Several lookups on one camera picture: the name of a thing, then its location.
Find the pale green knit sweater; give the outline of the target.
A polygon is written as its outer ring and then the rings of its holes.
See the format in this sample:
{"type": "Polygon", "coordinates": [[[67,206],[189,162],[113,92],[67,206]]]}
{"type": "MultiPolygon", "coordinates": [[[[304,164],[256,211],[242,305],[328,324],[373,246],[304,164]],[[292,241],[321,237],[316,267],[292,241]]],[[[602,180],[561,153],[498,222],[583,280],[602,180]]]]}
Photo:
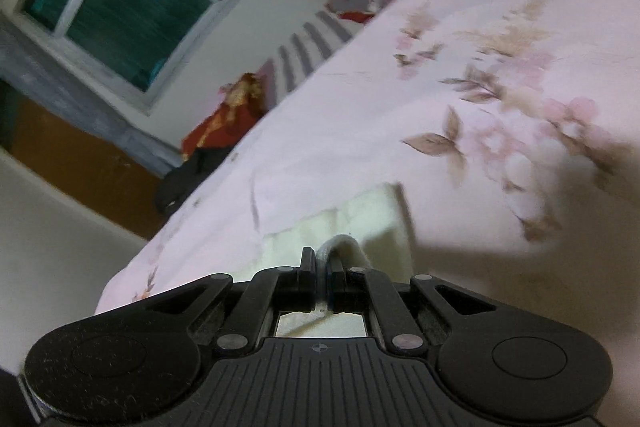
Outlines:
{"type": "Polygon", "coordinates": [[[412,232],[401,187],[382,183],[267,235],[253,270],[296,267],[305,247],[321,260],[334,254],[346,267],[375,269],[394,282],[408,282],[413,274],[412,232]]]}

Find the black cloth on bed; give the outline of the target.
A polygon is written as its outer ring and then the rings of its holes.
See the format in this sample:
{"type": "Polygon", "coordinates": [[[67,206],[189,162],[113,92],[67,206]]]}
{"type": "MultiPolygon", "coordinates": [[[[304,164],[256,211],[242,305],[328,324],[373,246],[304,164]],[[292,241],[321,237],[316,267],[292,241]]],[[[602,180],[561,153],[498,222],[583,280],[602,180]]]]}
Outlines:
{"type": "Polygon", "coordinates": [[[179,167],[168,172],[154,196],[157,210],[166,218],[173,215],[188,197],[231,154],[232,146],[198,147],[179,167]]]}

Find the red orange patterned cloth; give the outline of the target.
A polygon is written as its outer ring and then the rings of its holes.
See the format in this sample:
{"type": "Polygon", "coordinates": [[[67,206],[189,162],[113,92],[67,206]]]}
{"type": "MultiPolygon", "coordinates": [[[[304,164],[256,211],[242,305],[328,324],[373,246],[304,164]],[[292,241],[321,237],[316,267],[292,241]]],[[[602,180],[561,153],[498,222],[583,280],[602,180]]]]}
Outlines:
{"type": "Polygon", "coordinates": [[[201,124],[181,142],[182,159],[189,159],[199,148],[224,148],[238,144],[267,113],[262,80],[244,74],[201,124]]]}

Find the brown wooden door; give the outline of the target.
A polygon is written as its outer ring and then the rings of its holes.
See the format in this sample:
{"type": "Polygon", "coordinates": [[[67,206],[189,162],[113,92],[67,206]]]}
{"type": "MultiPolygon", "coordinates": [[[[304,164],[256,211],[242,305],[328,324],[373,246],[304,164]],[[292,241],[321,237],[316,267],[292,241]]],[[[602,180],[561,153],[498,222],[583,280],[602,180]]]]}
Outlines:
{"type": "Polygon", "coordinates": [[[17,112],[10,153],[58,191],[137,236],[150,239],[164,224],[154,204],[155,174],[28,98],[17,112]]]}

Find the pink floral bed sheet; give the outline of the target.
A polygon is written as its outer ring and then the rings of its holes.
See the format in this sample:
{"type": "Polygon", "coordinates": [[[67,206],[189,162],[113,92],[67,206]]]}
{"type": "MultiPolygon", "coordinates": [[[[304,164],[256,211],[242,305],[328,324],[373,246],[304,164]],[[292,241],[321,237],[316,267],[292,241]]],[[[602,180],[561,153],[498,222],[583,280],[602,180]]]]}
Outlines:
{"type": "Polygon", "coordinates": [[[276,235],[400,188],[410,267],[573,325],[639,421],[639,0],[395,0],[104,288],[106,311],[292,265],[276,235]]]}

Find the striped purple white pillow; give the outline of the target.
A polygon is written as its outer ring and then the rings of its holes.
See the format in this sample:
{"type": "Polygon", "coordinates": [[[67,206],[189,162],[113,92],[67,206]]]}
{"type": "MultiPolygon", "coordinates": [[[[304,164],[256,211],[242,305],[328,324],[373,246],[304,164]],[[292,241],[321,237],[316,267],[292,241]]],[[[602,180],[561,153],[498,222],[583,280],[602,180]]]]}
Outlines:
{"type": "Polygon", "coordinates": [[[317,12],[313,20],[303,23],[256,72],[262,80],[267,109],[276,107],[301,86],[360,29],[359,24],[341,20],[328,10],[317,12]]]}

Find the left grey curtain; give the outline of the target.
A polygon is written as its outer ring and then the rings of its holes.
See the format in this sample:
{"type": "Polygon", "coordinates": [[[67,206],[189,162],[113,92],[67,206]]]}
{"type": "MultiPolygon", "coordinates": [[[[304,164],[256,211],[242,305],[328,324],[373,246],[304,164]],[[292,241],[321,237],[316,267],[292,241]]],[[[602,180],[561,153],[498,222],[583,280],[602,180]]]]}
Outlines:
{"type": "Polygon", "coordinates": [[[116,146],[157,176],[181,164],[175,147],[134,127],[6,16],[1,17],[1,79],[67,124],[116,146]]]}

